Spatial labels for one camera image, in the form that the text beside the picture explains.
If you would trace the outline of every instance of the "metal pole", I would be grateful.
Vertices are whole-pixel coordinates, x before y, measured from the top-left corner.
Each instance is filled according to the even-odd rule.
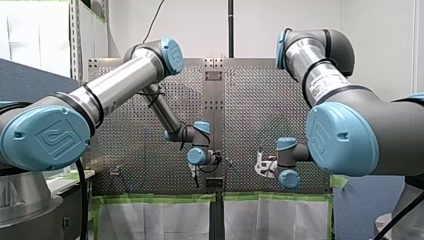
[[[228,50],[229,58],[234,58],[234,0],[228,0]]]

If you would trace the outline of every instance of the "white wall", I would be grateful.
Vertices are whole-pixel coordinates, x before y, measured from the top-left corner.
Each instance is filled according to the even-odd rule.
[[[109,53],[142,42],[160,0],[109,0]],[[341,0],[235,0],[235,57],[273,58],[276,39],[293,29],[341,26]],[[185,57],[228,56],[227,0],[165,1],[149,40],[174,37]]]
[[[414,0],[343,0],[342,31],[353,44],[352,81],[384,100],[413,91]]]
[[[109,0],[110,57],[141,43],[160,0]],[[227,52],[226,0],[165,1],[149,40],[173,37],[184,57],[220,57]]]
[[[285,28],[341,28],[341,0],[235,0],[236,58],[275,58]]]

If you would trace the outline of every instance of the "metal frame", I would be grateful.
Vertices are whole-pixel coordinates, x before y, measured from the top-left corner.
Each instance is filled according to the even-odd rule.
[[[90,59],[89,60],[90,78],[91,79],[97,78],[100,75],[105,74],[106,72],[109,72],[110,70],[120,65],[121,63],[122,61],[120,59]],[[285,115],[290,116],[288,117],[288,120],[287,120],[289,122],[281,123],[281,120],[278,120],[277,118],[276,123],[272,123],[269,126],[265,126],[266,128],[265,133],[255,132],[251,129],[249,131],[246,131],[245,133],[246,136],[243,136],[244,142],[243,144],[241,144],[243,145],[242,154],[248,151],[249,154],[251,155],[245,155],[247,159],[243,159],[243,158],[237,159],[238,156],[236,156],[236,159],[230,158],[230,159],[224,160],[224,162],[220,165],[220,167],[214,173],[202,174],[200,178],[200,181],[202,181],[200,189],[196,190],[191,188],[190,186],[189,188],[186,188],[186,190],[181,190],[177,192],[174,192],[174,191],[168,192],[167,190],[165,191],[160,190],[155,192],[154,188],[149,188],[144,190],[143,192],[155,192],[155,193],[161,193],[161,194],[214,192],[214,193],[218,193],[218,198],[219,198],[221,196],[221,192],[223,191],[237,191],[237,192],[281,191],[277,181],[273,179],[265,179],[256,175],[256,173],[253,170],[254,164],[250,166],[248,163],[246,164],[246,161],[249,162],[249,159],[251,160],[253,159],[253,161],[255,161],[255,151],[257,149],[257,146],[254,144],[255,142],[254,136],[256,135],[261,136],[261,140],[262,139],[265,140],[266,147],[271,151],[272,149],[274,149],[275,140],[278,137],[280,137],[278,135],[280,133],[286,134],[287,136],[292,136],[294,134],[294,136],[297,137],[300,142],[306,141],[306,138],[304,136],[304,124],[302,123],[299,124],[298,121],[306,121],[306,115],[309,109],[307,108],[306,104],[301,98],[300,86],[298,86],[297,83],[292,81],[286,73],[275,69],[274,59],[206,58],[206,59],[186,59],[185,63],[187,66],[187,71],[195,71],[197,74],[196,75],[197,78],[199,78],[198,72],[199,71],[202,72],[202,75],[201,75],[203,76],[201,77],[202,79],[196,80],[196,84],[200,84],[199,81],[201,81],[201,84],[202,84],[201,93],[200,93],[201,100],[196,99],[196,100],[190,100],[190,101],[195,101],[196,109],[199,108],[201,105],[201,108],[202,108],[201,119],[209,121],[212,126],[211,149],[214,151],[216,150],[223,151],[224,159],[228,156],[228,154],[225,153],[226,147],[228,147],[228,144],[226,144],[225,139],[228,137],[231,137],[232,135],[238,134],[240,131],[246,131],[243,129],[234,128],[234,126],[238,127],[238,125],[243,124],[243,121],[244,121],[244,119],[240,119],[241,122],[239,124],[237,122],[239,120],[234,119],[234,115],[243,115],[246,112],[246,111],[237,112],[238,105],[243,104],[243,102],[234,102],[234,98],[238,98],[240,94],[244,96],[246,95],[244,93],[240,93],[237,91],[242,91],[246,87],[247,87],[246,89],[250,89],[250,90],[254,89],[255,91],[259,91],[260,95],[256,96],[257,99],[254,99],[257,102],[263,102],[263,106],[264,106],[263,108],[261,107],[258,109],[254,109],[254,111],[259,113],[259,115],[261,116],[263,115],[262,118],[257,119],[257,121],[259,121],[258,122],[259,125],[261,126],[267,125],[266,122],[264,123],[261,121],[263,121],[263,119],[272,118],[273,115],[276,114],[276,111],[280,111],[281,114],[284,116]],[[179,75],[176,77],[177,78],[178,77],[192,78],[193,76]],[[196,96],[194,96],[190,92],[184,92],[184,91],[187,91],[187,89],[190,89],[190,86],[189,86],[191,84],[190,82],[182,83],[182,84],[188,84],[187,85],[188,88],[187,87],[180,88],[177,85],[172,85],[172,84],[180,84],[180,82],[175,82],[174,78],[175,77],[171,77],[170,78],[171,80],[167,80],[167,82],[171,81],[171,86],[177,87],[177,88],[174,87],[167,90],[167,91],[170,91],[168,92],[168,96],[172,97],[172,94],[174,94],[173,91],[176,91],[175,94],[177,94],[174,96],[176,100],[169,101],[171,107],[176,108],[175,110],[177,112],[180,111],[180,114],[184,114],[184,115],[186,114],[185,113],[186,111],[189,111],[188,114],[191,114],[189,115],[189,118],[191,118],[191,120],[199,120],[199,119],[195,119],[197,115],[196,114],[195,114],[196,116],[193,115],[194,112],[192,112],[193,109],[191,109],[191,106],[184,105],[189,102],[186,102],[186,103],[176,102],[176,101],[180,101],[181,98],[189,98],[189,99],[198,98],[199,93],[197,93]],[[144,100],[140,99],[140,101],[142,102],[137,104],[142,104],[140,106],[144,106]],[[143,117],[144,120],[140,119],[139,121],[147,120],[147,121],[158,122],[155,116],[150,113],[151,111],[149,111],[148,109],[145,109],[144,107],[142,107],[141,110],[143,112],[140,114],[145,114],[146,116]],[[257,115],[258,114],[252,115],[252,116],[245,115],[244,117],[252,118]],[[151,123],[144,122],[143,125],[153,124],[153,122]],[[294,127],[292,127],[292,129],[288,129],[287,126],[285,125],[291,125]],[[159,127],[160,129],[162,129],[160,124],[158,124],[158,126],[154,124],[154,126],[152,127],[154,128]],[[239,141],[239,139],[233,138],[233,139],[230,139],[229,141],[236,143],[237,141]],[[101,156],[99,156],[101,154],[99,154],[99,152],[96,153],[95,151],[96,147],[93,145],[92,145],[92,148],[93,148],[93,153],[95,153],[94,154],[95,156],[92,156],[92,159],[93,158],[97,159],[97,163],[98,163],[99,160],[102,159]],[[166,156],[171,157],[171,155],[178,153],[177,147],[172,147],[170,149],[171,149],[170,151],[173,151],[173,152],[169,154],[165,153]],[[184,160],[185,160],[184,157],[182,157],[180,163],[182,163],[181,165],[182,168],[185,169],[186,165],[184,164]],[[97,169],[102,169],[102,167],[99,166],[99,164],[96,164],[96,166],[97,166],[96,167]],[[298,189],[284,190],[284,192],[307,193],[307,194],[331,193],[328,174],[324,173],[312,162],[299,163],[298,167],[299,167],[298,169],[301,175],[303,175],[302,176],[304,180],[303,185],[301,185],[301,187]],[[102,174],[108,175],[113,173],[101,173],[99,174],[99,176],[101,176]],[[184,175],[184,174],[181,175],[181,178],[186,178],[186,177],[187,175]],[[221,182],[222,181],[224,182],[222,183],[222,186],[218,185],[211,188],[205,188],[207,184],[203,181],[205,180],[208,181],[210,179],[214,180],[215,182],[221,179]],[[119,193],[120,193],[119,191],[108,192],[108,194],[119,194]]]
[[[70,19],[70,39],[71,39],[71,76],[73,79],[82,81],[82,50],[81,50],[81,32],[79,19],[79,1],[70,0],[69,19]]]

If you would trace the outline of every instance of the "green tape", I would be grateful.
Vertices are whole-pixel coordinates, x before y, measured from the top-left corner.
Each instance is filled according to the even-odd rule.
[[[166,204],[186,204],[186,203],[210,203],[216,199],[215,194],[192,194],[192,195],[154,195],[154,194],[124,194],[117,196],[96,196],[93,197],[93,231],[94,240],[99,237],[99,215],[100,208],[106,204],[127,204],[127,203],[166,203]]]
[[[331,175],[330,176],[330,186],[333,188],[343,189],[347,184],[347,178],[340,175]]]
[[[246,201],[246,200],[291,200],[306,202],[325,202],[332,198],[331,194],[296,194],[296,193],[269,193],[269,192],[251,192],[251,193],[225,193],[224,201]]]
[[[154,195],[154,194],[125,194],[118,196],[97,196],[93,202],[100,205],[117,203],[205,203],[214,202],[215,194],[193,195]]]
[[[98,201],[93,199],[93,231],[94,231],[94,240],[99,239],[99,214],[100,214],[100,204]]]
[[[328,233],[327,239],[332,239],[333,233],[333,195],[329,195],[328,198]]]

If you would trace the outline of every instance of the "silver arm segment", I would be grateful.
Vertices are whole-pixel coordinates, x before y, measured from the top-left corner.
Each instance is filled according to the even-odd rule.
[[[279,38],[277,65],[301,83],[313,107],[306,133],[312,158],[350,176],[424,173],[423,95],[388,103],[351,84],[346,77],[353,71],[353,49],[341,33],[335,35],[332,45],[341,47],[333,58],[328,39],[317,31],[286,31]]]
[[[162,39],[136,45],[125,63],[114,71],[65,94],[56,93],[29,106],[0,109],[0,163],[24,170],[54,170],[78,160],[105,116],[134,94],[155,92],[164,78],[183,70],[184,59],[178,43]],[[199,145],[195,152],[211,159],[210,126],[196,122],[184,128],[165,99],[146,96],[171,140]]]

